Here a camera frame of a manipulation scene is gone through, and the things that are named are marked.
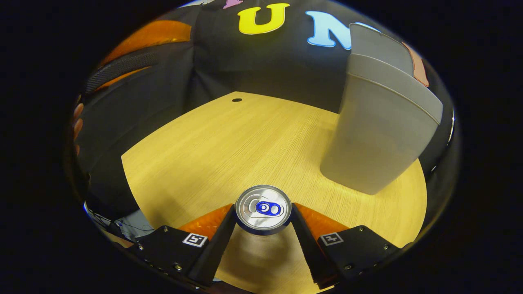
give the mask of gray bin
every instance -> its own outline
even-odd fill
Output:
[[[443,106],[424,85],[378,59],[351,54],[339,121],[323,175],[374,195],[423,152]]]

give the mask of table surface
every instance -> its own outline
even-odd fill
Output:
[[[350,228],[366,225],[398,247],[413,241],[427,204],[419,161],[373,196],[325,178],[320,161],[337,118],[309,105],[233,92],[144,138],[122,156],[123,168],[154,228],[177,228],[268,184]],[[266,237],[236,226],[216,277],[259,294],[319,292],[292,225]]]

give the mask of blue letter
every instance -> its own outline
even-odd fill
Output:
[[[307,42],[316,46],[334,47],[336,42],[329,37],[329,31],[338,39],[339,43],[345,50],[350,50],[350,30],[334,16],[319,11],[307,11],[305,14],[310,15],[314,21],[314,36],[307,39]],[[362,24],[373,30],[373,27]]]

